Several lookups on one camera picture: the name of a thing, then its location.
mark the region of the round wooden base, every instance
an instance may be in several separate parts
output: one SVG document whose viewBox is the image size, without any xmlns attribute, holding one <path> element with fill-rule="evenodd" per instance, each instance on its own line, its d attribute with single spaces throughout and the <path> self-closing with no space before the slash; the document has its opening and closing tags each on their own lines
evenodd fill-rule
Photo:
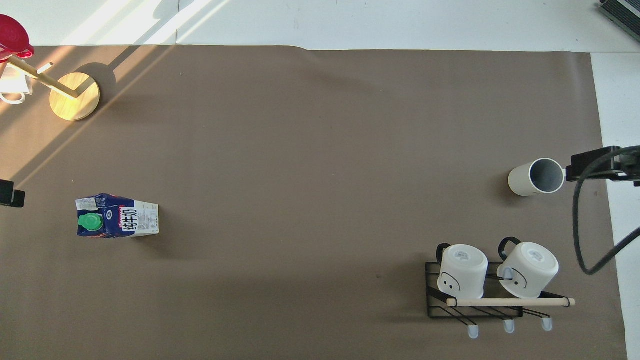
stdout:
<svg viewBox="0 0 640 360">
<path fill-rule="evenodd" d="M 49 104 L 53 112 L 68 121 L 76 121 L 89 116 L 100 101 L 100 88 L 98 84 L 87 74 L 72 72 L 63 76 L 60 83 L 77 91 L 80 96 L 70 99 L 54 90 L 51 90 Z"/>
</svg>

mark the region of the wooden stand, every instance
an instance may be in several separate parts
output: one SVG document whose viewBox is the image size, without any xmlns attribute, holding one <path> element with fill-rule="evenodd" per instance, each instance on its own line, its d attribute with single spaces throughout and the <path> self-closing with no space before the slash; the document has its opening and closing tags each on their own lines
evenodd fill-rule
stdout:
<svg viewBox="0 0 640 360">
<path fill-rule="evenodd" d="M 44 71 L 51 67 L 51 64 L 36 70 L 15 56 L 11 56 L 8 63 L 52 90 L 49 104 L 53 112 L 60 118 L 68 121 L 81 120 L 89 116 L 98 106 L 100 88 L 95 80 L 87 74 L 73 72 L 57 81 L 44 74 Z"/>
</svg>

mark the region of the mug handle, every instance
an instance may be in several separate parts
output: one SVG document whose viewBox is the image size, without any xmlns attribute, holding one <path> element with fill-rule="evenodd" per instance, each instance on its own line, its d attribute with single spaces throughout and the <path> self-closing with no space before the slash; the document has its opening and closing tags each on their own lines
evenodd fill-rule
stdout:
<svg viewBox="0 0 640 360">
<path fill-rule="evenodd" d="M 451 244 L 448 243 L 441 243 L 440 245 L 438 245 L 438 250 L 436 250 L 436 259 L 438 260 L 438 264 L 442 265 L 442 252 L 444 251 L 444 249 L 450 246 Z"/>
<path fill-rule="evenodd" d="M 500 258 L 503 261 L 507 260 L 507 253 L 504 252 L 504 247 L 507 246 L 508 242 L 512 242 L 515 245 L 518 245 L 522 241 L 514 238 L 513 236 L 509 236 L 508 238 L 504 238 L 504 239 L 502 239 L 502 241 L 500 241 L 500 245 L 498 245 L 498 255 L 500 255 Z"/>
<path fill-rule="evenodd" d="M 9 99 L 4 97 L 4 94 L 0 93 L 0 100 L 6 102 L 7 104 L 11 104 L 11 105 L 22 104 L 26 100 L 26 98 L 27 97 L 24 95 L 24 92 L 20 93 L 20 100 L 9 100 Z"/>
</svg>

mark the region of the black clamp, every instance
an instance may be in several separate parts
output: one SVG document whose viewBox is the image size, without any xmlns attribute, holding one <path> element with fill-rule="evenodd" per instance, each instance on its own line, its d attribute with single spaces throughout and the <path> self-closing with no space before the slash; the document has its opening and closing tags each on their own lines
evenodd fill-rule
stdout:
<svg viewBox="0 0 640 360">
<path fill-rule="evenodd" d="M 23 208 L 24 196 L 23 191 L 13 189 L 13 181 L 0 180 L 0 205 Z"/>
<path fill-rule="evenodd" d="M 619 146 L 608 146 L 573 155 L 571 157 L 571 165 L 566 167 L 566 180 L 577 181 L 583 171 L 595 160 L 620 149 L 621 147 Z M 633 181 L 634 186 L 640 186 L 640 151 L 632 151 L 608 158 L 589 174 L 588 179 Z"/>
</svg>

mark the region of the wooden pole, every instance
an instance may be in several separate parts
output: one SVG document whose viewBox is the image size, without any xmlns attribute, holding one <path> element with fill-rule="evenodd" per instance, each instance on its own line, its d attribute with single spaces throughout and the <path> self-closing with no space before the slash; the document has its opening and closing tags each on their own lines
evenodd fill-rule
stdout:
<svg viewBox="0 0 640 360">
<path fill-rule="evenodd" d="M 447 306 L 575 306 L 575 299 L 447 299 Z"/>
<path fill-rule="evenodd" d="M 26 62 L 24 62 L 24 60 L 20 60 L 15 56 L 11 56 L 9 57 L 8 63 L 13 65 L 16 69 L 22 71 L 30 78 L 36 79 L 37 81 L 43 83 L 45 86 L 49 87 L 51 90 L 54 90 L 55 92 L 68 97 L 69 99 L 77 99 L 79 96 L 78 92 L 76 92 L 75 90 L 62 85 L 58 80 L 55 80 L 47 74 L 39 73 L 36 68 L 27 64 Z"/>
</svg>

